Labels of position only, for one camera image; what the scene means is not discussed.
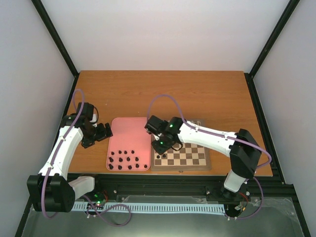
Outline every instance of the white enclosure wall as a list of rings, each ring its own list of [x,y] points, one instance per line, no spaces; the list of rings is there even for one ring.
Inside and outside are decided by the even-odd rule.
[[[316,236],[316,1],[300,1],[255,77],[286,182]]]
[[[30,0],[0,1],[0,52],[0,236],[11,237],[29,197],[26,181],[48,159],[73,77]]]
[[[288,0],[43,0],[78,70],[249,72]]]

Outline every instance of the chessboard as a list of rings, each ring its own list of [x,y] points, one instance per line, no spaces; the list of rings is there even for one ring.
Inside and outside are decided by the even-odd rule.
[[[201,125],[199,120],[193,123]],[[176,143],[173,148],[178,150],[180,144]],[[209,149],[200,145],[183,143],[183,147],[175,151],[169,149],[159,155],[153,148],[151,150],[151,170],[154,171],[183,171],[183,170],[210,170]]]

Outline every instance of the wooden table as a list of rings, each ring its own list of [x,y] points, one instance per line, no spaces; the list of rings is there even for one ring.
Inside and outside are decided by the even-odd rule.
[[[243,72],[232,71],[81,71],[76,88],[81,88],[86,102],[99,110],[99,122],[111,124],[117,117],[146,117],[154,96],[172,95],[180,104],[187,119],[203,119],[205,126],[222,131],[247,129],[264,147],[257,118]],[[73,113],[71,106],[68,113]],[[179,116],[176,106],[168,98],[159,98],[152,115],[168,120]],[[110,171],[106,168],[109,139],[88,149],[78,146],[69,172],[72,173],[129,173],[177,174],[178,171]],[[181,175],[226,175],[230,159],[211,150],[211,170],[183,171]],[[259,163],[268,160],[262,155]],[[257,175],[272,176],[269,165]]]

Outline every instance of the white chess square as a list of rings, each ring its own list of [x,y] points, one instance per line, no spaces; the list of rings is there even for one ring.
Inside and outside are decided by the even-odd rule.
[[[180,153],[180,159],[186,159],[186,154],[185,153]]]
[[[198,159],[198,153],[193,153],[192,154],[192,159]]]
[[[180,165],[180,160],[179,159],[175,159],[174,160],[174,165]]]
[[[204,153],[204,147],[198,147],[197,148],[198,153]]]
[[[187,165],[193,165],[193,160],[192,159],[187,159]]]
[[[206,159],[199,159],[199,165],[206,165]]]
[[[167,159],[162,159],[161,160],[161,165],[168,165],[168,160]]]

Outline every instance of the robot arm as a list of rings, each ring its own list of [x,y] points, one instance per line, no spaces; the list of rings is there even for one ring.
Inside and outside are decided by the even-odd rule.
[[[61,122],[59,137],[51,152],[49,159],[38,175],[31,175],[27,181],[31,201],[36,211],[41,211],[41,191],[44,177],[49,168],[51,171],[45,187],[45,209],[46,211],[69,212],[76,199],[94,190],[94,178],[81,176],[76,180],[67,182],[69,165],[78,144],[85,148],[94,145],[95,141],[101,141],[112,136],[110,125],[96,124],[93,114],[94,106],[84,103],[82,113],[76,124],[71,128],[66,138],[65,133],[70,128],[78,111],[70,116],[65,116]],[[51,160],[57,150],[54,164]]]
[[[229,157],[232,169],[226,177],[223,192],[223,195],[227,195],[229,198],[229,195],[238,192],[246,179],[254,176],[261,152],[234,140],[225,139],[225,137],[239,138],[257,145],[256,141],[244,129],[241,129],[238,133],[224,132],[201,127],[191,122],[187,123],[192,127],[183,123],[181,118],[173,117],[170,122],[167,122],[156,116],[151,116],[145,128],[154,135],[155,140],[152,142],[152,146],[159,154],[173,148],[175,143],[180,145],[182,143],[193,143],[216,150]],[[224,135],[224,138],[202,132],[202,130]]]

